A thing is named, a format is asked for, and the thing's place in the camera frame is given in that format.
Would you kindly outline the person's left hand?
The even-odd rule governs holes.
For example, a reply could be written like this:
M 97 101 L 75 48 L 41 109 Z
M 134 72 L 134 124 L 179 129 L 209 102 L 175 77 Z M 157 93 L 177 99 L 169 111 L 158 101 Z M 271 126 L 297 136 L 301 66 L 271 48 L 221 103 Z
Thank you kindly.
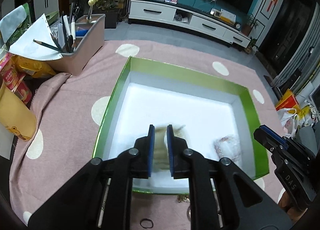
M 297 208 L 286 191 L 282 194 L 278 202 L 278 206 L 285 210 L 285 212 L 287 212 L 288 215 L 291 215 L 293 217 L 300 216 L 301 214 L 304 214 L 307 211 L 307 209 L 301 210 Z

